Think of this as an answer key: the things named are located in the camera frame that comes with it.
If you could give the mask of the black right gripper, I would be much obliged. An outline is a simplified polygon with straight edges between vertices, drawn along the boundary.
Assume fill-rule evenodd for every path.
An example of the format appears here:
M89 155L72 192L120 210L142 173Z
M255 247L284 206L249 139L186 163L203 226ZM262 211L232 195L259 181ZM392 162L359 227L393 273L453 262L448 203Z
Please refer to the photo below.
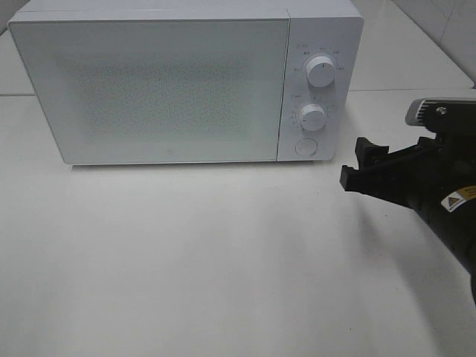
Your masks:
M342 166L343 189L411 208L427 223L475 222L475 138L420 138L389 150L358 137L358 169Z

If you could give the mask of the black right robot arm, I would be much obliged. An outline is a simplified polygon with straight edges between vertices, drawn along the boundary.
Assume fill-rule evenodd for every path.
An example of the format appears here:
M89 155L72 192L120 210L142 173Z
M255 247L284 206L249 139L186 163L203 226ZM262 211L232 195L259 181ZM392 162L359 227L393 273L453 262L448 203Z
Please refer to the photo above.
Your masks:
M356 140L358 168L341 168L346 191L413 210L470 275L475 286L475 138L421 137L390 152Z

